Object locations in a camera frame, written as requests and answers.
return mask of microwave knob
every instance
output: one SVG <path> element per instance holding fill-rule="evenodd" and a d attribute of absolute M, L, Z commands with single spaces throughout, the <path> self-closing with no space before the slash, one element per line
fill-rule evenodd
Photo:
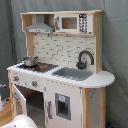
<path fill-rule="evenodd" d="M 13 81 L 18 81 L 18 80 L 19 80 L 18 76 L 15 76 L 15 77 L 13 78 Z"/>
<path fill-rule="evenodd" d="M 37 82 L 36 81 L 33 81 L 32 82 L 32 86 L 37 87 Z"/>

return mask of faucet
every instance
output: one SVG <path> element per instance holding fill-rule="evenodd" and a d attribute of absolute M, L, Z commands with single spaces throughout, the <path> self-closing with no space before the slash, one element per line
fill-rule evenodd
<path fill-rule="evenodd" d="M 80 54 L 79 54 L 79 62 L 76 64 L 76 67 L 78 67 L 78 69 L 80 69 L 80 70 L 85 69 L 86 66 L 87 66 L 86 61 L 85 61 L 85 64 L 81 62 L 81 57 L 84 53 L 89 55 L 89 57 L 91 59 L 91 65 L 94 64 L 94 58 L 93 58 L 92 54 L 87 50 L 81 51 Z"/>

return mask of gray curtain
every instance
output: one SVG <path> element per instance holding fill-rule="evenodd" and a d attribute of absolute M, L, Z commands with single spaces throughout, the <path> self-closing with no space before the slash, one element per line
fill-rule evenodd
<path fill-rule="evenodd" d="M 7 85 L 0 88 L 2 100 L 9 97 L 7 67 L 14 63 L 13 24 L 11 4 L 9 0 L 0 1 L 0 84 Z"/>
<path fill-rule="evenodd" d="M 107 87 L 107 121 L 114 128 L 128 127 L 128 0 L 11 0 L 17 62 L 26 56 L 21 12 L 104 10 L 103 70 L 113 73 Z"/>

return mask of open oven door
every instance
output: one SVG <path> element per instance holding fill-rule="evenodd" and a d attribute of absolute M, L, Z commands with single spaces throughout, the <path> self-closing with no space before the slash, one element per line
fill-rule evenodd
<path fill-rule="evenodd" d="M 14 116 L 18 116 L 20 114 L 27 115 L 26 109 L 26 99 L 18 90 L 16 85 L 12 85 L 13 90 L 13 105 L 14 105 Z"/>

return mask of door handle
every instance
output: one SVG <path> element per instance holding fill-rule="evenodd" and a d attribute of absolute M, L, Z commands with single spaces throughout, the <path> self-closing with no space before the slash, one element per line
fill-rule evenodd
<path fill-rule="evenodd" d="M 47 112 L 48 112 L 48 118 L 52 119 L 52 115 L 50 114 L 50 108 L 51 108 L 51 101 L 48 102 Z"/>
<path fill-rule="evenodd" d="M 16 100 L 20 100 L 20 98 L 17 96 L 16 92 L 13 92 L 13 97 L 14 97 Z"/>
<path fill-rule="evenodd" d="M 58 22 L 59 22 L 59 16 L 56 17 L 56 19 L 55 19 L 55 27 L 56 27 L 56 30 L 59 30 L 60 29 L 59 26 L 58 26 Z"/>

